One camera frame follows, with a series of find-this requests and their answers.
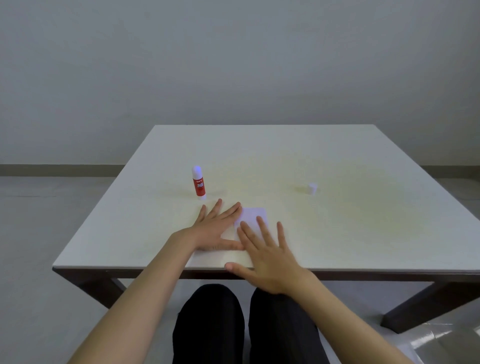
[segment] table frame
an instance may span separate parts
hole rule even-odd
[[[59,268],[55,273],[83,290],[106,308],[125,291],[119,278],[137,278],[143,269]],[[379,271],[321,270],[320,280],[424,281],[433,282],[390,312],[381,326],[400,334],[480,297],[480,271]],[[223,269],[185,269],[180,279],[241,279]]]

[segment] white tabletop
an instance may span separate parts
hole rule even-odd
[[[196,164],[209,208],[264,207],[304,267],[480,269],[480,222],[372,125],[156,126],[54,266],[144,268],[204,203]],[[228,261],[251,266],[246,252],[197,252],[187,269]]]

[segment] red glue stick label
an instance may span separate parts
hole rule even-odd
[[[195,184],[195,191],[197,192],[197,196],[203,196],[205,194],[205,184],[204,178],[202,177],[199,180],[193,180]]]

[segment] dark wooden table leg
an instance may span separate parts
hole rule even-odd
[[[480,297],[480,283],[434,283],[384,315],[381,326],[401,334]]]
[[[125,286],[117,278],[109,277],[102,270],[53,268],[53,271],[106,308],[111,308],[125,291]]]

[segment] black pants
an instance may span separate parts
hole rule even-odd
[[[291,298],[256,289],[248,323],[251,364],[328,364],[318,330]],[[237,297],[221,284],[201,286],[180,311],[173,364],[242,363],[245,321]]]

